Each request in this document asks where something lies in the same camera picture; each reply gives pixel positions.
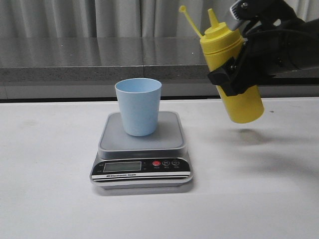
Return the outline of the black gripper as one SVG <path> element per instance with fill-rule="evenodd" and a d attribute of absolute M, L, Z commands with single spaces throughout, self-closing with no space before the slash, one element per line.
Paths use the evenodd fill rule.
<path fill-rule="evenodd" d="M 229 8 L 229 29 L 237 30 L 247 21 L 240 59 L 232 57 L 207 75 L 226 96 L 243 94 L 279 73 L 309 69 L 309 23 L 285 1 L 236 1 Z"/>

